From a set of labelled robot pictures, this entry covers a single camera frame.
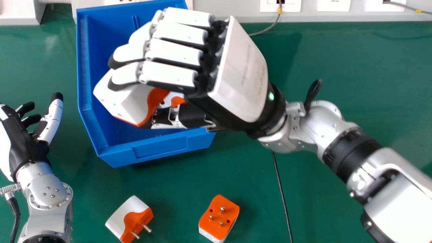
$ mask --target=blue plastic box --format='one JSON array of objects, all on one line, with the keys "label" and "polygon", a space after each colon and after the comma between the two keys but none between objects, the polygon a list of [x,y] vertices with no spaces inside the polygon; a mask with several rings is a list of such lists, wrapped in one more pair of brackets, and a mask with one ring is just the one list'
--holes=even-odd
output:
[{"label": "blue plastic box", "polygon": [[183,0],[155,0],[77,10],[78,110],[97,155],[114,168],[208,148],[215,136],[204,128],[136,128],[113,118],[92,93],[116,47],[169,6],[186,8]]}]

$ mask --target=green table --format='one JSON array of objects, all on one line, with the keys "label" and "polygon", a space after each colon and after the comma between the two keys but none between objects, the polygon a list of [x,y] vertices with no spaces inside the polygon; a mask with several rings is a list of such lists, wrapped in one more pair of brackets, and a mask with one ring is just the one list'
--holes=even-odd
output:
[{"label": "green table", "polygon": [[[218,133],[207,150],[119,169],[96,156],[76,107],[76,29],[69,13],[57,6],[47,9],[41,26],[0,28],[0,101],[33,100],[43,113],[52,92],[64,94],[49,158],[74,189],[73,241],[118,242],[105,221],[136,195],[155,214],[153,233],[136,242],[207,243],[198,220],[222,194],[241,207],[227,242],[289,242],[271,153],[241,132]],[[248,32],[265,26],[245,24]],[[432,176],[432,23],[283,23],[254,41],[288,101],[303,100],[310,83],[322,78],[319,99],[336,103],[346,120]],[[296,243],[373,242],[359,223],[362,208],[315,155],[277,159]],[[27,206],[17,197],[22,226]],[[13,217],[5,201],[0,210],[0,242],[7,242]]]}]

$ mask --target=green indicator light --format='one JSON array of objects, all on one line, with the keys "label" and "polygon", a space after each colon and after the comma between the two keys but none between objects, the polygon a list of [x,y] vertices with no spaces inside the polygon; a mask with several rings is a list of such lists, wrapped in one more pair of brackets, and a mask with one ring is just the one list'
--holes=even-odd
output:
[{"label": "green indicator light", "polygon": [[269,100],[274,101],[274,94],[272,92],[269,93]]}]

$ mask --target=metal connector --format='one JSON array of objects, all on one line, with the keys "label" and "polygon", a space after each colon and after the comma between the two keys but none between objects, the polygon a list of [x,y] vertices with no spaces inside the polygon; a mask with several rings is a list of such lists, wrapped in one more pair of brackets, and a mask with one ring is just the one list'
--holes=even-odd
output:
[{"label": "metal connector", "polygon": [[19,191],[21,191],[21,186],[19,184],[8,185],[0,188],[0,196],[5,196],[8,192],[15,193]]}]

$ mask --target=wall socket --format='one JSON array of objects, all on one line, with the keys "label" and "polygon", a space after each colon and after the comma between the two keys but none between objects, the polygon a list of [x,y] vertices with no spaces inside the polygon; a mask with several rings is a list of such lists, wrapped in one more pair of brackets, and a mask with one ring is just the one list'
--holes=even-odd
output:
[{"label": "wall socket", "polygon": [[[391,0],[395,3],[406,4],[407,0]],[[405,8],[382,3],[383,0],[366,0],[365,11],[366,12],[403,12]]]},{"label": "wall socket", "polygon": [[319,12],[349,12],[351,0],[318,0]]},{"label": "wall socket", "polygon": [[[283,12],[300,12],[302,0],[280,0]],[[279,0],[260,0],[260,12],[275,12],[279,9]]]}]

